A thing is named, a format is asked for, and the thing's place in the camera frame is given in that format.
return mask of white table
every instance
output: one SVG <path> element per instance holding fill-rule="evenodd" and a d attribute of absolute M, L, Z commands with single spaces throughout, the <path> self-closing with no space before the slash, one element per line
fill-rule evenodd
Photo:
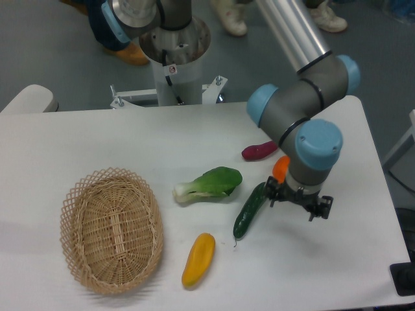
<path fill-rule="evenodd" d="M 233 223 L 281 152 L 253 163 L 241 151 L 268 141 L 245 104 L 0 116 L 0 301 L 3 310 L 333 310 L 411 303 L 389 265 L 409 256 L 360 101 L 346 97 L 318 117 L 342 130 L 344 147 L 321 195 L 328 220 L 291 203 L 264 208 L 233 247 Z M 244 181 L 215 203 L 182 207 L 171 191 L 218 166 Z M 165 249 L 160 268 L 121 296 L 73 280 L 60 237 L 62 201 L 80 178 L 108 167 L 132 170 L 154 191 Z M 198 234 L 217 241 L 197 290 L 181 276 Z"/>

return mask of wicker basket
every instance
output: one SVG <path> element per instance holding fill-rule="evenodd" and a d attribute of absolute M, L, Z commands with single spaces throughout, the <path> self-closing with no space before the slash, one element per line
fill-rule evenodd
<path fill-rule="evenodd" d="M 157 201 L 146 181 L 128 170 L 109 168 L 81 179 L 64 201 L 60 229 L 71 274 L 100 294 L 138 286 L 161 257 Z"/>

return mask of cucumber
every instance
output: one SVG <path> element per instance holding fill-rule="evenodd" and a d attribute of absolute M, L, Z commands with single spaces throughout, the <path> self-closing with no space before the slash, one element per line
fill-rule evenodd
<path fill-rule="evenodd" d="M 236 218 L 235 225 L 233 226 L 233 236 L 235 239 L 242 238 L 246 234 L 256 213 L 267 200 L 264 188 L 265 182 L 260 183 L 254 188 L 245 202 L 241 212 Z"/>

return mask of metal bracket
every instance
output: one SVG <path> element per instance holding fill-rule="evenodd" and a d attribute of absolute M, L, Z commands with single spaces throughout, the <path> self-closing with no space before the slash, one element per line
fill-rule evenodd
<path fill-rule="evenodd" d="M 217 102 L 223 102 L 223 94 L 221 93 L 223 87 L 228 81 L 223 76 L 216 76 L 211 84 L 202 85 L 202 104 L 216 104 Z M 116 92 L 114 85 L 110 85 L 112 94 L 112 103 L 110 104 L 113 109 L 131 108 L 131 107 L 143 107 L 148 105 L 135 105 L 131 102 L 144 102 L 157 100 L 157 91 L 155 89 L 145 89 L 140 91 L 126 91 Z"/>

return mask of leafy green vegetable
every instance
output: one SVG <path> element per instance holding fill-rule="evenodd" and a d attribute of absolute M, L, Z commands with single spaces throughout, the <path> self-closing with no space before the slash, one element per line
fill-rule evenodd
<path fill-rule="evenodd" d="M 217 167 L 194 181 L 178 183 L 174 186 L 173 196 L 179 203 L 210 196 L 223 198 L 229 196 L 241 182 L 242 175 L 238 170 Z"/>

